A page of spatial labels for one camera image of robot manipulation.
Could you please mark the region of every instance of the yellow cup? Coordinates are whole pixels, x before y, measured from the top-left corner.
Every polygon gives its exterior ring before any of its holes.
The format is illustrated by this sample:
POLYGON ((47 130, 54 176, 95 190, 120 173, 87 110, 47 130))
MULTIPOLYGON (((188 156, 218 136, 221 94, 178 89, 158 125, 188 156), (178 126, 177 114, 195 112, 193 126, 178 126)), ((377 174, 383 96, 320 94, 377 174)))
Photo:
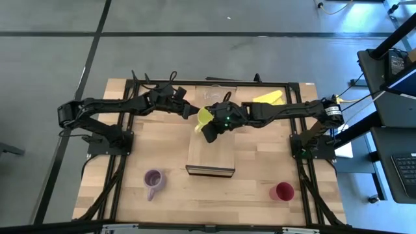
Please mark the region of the yellow cup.
POLYGON ((203 126, 214 119, 214 116, 205 108, 201 108, 197 114, 198 124, 195 127, 195 133, 200 133, 203 126))

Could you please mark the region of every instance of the computer monitor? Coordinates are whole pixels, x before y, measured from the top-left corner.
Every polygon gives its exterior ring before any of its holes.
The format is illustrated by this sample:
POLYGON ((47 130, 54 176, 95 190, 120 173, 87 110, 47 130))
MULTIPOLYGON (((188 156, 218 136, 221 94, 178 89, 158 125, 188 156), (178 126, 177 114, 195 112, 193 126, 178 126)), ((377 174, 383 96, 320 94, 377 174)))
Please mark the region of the computer monitor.
POLYGON ((416 99, 416 62, 407 65, 402 71, 387 79, 380 89, 416 99))

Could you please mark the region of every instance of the mug handle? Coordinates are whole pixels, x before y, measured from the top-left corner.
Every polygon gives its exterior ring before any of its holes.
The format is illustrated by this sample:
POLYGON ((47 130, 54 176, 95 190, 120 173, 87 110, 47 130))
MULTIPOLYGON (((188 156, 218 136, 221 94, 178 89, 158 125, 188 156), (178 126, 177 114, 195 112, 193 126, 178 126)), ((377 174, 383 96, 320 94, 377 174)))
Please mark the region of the mug handle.
POLYGON ((155 195, 155 190, 153 188, 149 189, 149 192, 148 192, 148 201, 149 202, 153 199, 154 195, 155 195))

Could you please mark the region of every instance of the purple mug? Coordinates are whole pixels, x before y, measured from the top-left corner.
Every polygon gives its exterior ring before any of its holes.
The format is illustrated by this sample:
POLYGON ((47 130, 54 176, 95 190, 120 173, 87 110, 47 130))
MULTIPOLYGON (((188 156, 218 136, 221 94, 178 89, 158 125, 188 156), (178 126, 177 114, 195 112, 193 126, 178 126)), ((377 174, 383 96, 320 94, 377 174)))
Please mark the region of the purple mug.
POLYGON ((152 169, 144 174, 144 185, 149 188, 148 201, 151 201, 157 191, 164 188, 166 176, 158 169, 152 169))

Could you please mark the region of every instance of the yellow object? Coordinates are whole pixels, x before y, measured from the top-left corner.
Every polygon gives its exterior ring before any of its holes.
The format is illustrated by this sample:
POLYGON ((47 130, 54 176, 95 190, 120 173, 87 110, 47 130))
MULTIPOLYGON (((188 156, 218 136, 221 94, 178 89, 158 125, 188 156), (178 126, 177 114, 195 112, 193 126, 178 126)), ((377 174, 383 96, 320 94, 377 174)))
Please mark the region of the yellow object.
POLYGON ((340 103, 342 103, 342 102, 344 102, 344 103, 350 103, 350 102, 356 102, 356 101, 359 101, 359 99, 354 99, 354 100, 344 100, 344 99, 340 98, 340 97, 339 97, 339 95, 336 95, 335 97, 336 97, 336 102, 337 102, 337 104, 340 104, 340 103))
POLYGON ((201 108, 198 113, 198 124, 195 127, 195 133, 200 133, 203 126, 214 119, 214 116, 205 108, 201 108))
POLYGON ((285 104, 284 100, 280 97, 283 93, 280 90, 265 94, 263 96, 253 98, 253 102, 268 103, 271 105, 282 105, 285 104))

